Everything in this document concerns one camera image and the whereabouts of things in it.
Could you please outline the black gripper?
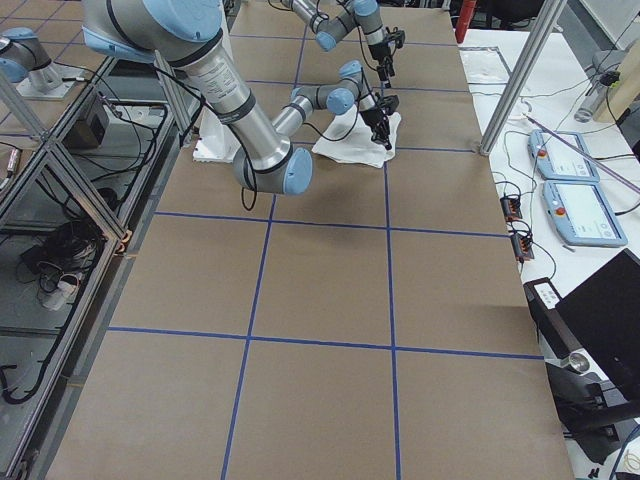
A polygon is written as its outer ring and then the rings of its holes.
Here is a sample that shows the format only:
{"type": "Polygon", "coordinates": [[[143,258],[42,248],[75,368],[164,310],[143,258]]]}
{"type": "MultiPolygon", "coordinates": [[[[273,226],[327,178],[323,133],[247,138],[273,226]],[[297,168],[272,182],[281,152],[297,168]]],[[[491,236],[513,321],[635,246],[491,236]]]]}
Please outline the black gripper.
{"type": "Polygon", "coordinates": [[[405,31],[399,28],[380,28],[367,34],[367,45],[377,63],[377,73],[384,88],[390,87],[390,78],[395,76],[393,55],[396,49],[404,46],[405,39],[405,31]]]}
{"type": "Polygon", "coordinates": [[[371,140],[373,142],[383,142],[386,151],[391,151],[393,148],[390,140],[389,117],[396,111],[398,105],[399,98],[397,95],[388,97],[377,95],[373,107],[360,111],[360,116],[372,132],[371,140]]]}

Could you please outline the third robot arm grey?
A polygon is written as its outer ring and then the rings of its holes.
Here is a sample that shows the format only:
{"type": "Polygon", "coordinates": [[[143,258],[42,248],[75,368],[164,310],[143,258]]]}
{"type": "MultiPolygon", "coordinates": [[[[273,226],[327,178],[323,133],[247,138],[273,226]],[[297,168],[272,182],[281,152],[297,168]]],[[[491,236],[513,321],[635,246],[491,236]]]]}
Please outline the third robot arm grey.
{"type": "Polygon", "coordinates": [[[61,100],[74,83],[73,79],[63,80],[65,68],[51,59],[38,36],[27,27],[1,33],[1,71],[23,97],[30,99],[61,100]]]}

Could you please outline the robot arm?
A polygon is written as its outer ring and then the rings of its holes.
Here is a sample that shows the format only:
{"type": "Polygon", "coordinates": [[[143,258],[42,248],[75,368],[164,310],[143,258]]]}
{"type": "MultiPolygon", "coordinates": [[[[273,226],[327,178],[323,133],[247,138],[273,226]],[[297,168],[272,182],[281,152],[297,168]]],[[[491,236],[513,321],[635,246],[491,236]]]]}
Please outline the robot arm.
{"type": "Polygon", "coordinates": [[[311,29],[315,40],[322,50],[334,49],[353,30],[364,36],[367,47],[376,66],[375,70],[381,84],[391,87],[391,79],[396,75],[394,56],[404,46],[406,34],[404,30],[390,29],[381,16],[381,7],[377,1],[337,1],[342,11],[335,17],[320,9],[319,1],[279,1],[281,7],[269,4],[282,11],[295,13],[311,29]]]}
{"type": "Polygon", "coordinates": [[[237,181],[254,192],[298,195],[312,178],[310,152],[293,135],[317,110],[342,115],[356,107],[372,142],[392,147],[389,117],[396,96],[372,92],[357,61],[344,64],[335,84],[301,87],[275,119],[269,119],[223,47],[217,1],[85,1],[86,45],[106,56],[153,63],[161,55],[184,71],[218,120],[240,143],[233,165],[237,181]]]}

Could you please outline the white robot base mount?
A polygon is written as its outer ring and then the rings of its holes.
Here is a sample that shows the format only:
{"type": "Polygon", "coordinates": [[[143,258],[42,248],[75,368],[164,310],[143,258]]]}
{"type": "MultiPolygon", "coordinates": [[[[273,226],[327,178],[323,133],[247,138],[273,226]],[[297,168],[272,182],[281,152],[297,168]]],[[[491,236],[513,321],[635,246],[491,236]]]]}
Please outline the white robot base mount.
{"type": "Polygon", "coordinates": [[[199,125],[198,140],[193,151],[195,162],[232,163],[240,143],[231,130],[213,112],[204,108],[199,125]]]}

